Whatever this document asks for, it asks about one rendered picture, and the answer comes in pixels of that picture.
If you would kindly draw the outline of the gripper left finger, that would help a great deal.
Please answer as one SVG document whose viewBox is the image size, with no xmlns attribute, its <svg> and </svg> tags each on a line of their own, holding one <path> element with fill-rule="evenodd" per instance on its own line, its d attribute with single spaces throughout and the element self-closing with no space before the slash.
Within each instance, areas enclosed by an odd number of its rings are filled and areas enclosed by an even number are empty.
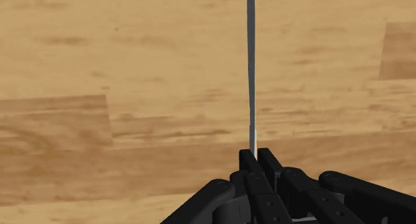
<svg viewBox="0 0 416 224">
<path fill-rule="evenodd" d="M 280 196 L 248 149 L 239 151 L 239 170 L 214 179 L 160 224 L 293 224 Z"/>
</svg>

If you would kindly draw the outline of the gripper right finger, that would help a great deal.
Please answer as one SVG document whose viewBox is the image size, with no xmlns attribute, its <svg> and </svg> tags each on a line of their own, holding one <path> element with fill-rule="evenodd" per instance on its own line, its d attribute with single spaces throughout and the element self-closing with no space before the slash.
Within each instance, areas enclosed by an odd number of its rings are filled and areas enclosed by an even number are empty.
<svg viewBox="0 0 416 224">
<path fill-rule="evenodd" d="M 294 218 L 310 213 L 319 224 L 416 224 L 416 197 L 336 171 L 312 179 L 282 166 L 268 148 L 257 159 Z"/>
</svg>

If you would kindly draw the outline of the thin grey utensil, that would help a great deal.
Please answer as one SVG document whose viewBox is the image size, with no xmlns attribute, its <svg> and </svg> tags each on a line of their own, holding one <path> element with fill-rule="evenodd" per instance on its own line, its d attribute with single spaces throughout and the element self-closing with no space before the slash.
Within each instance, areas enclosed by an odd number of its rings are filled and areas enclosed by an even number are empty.
<svg viewBox="0 0 416 224">
<path fill-rule="evenodd" d="M 255 78 L 255 0 L 247 0 L 247 67 L 249 82 L 249 146 L 257 159 L 256 78 Z"/>
</svg>

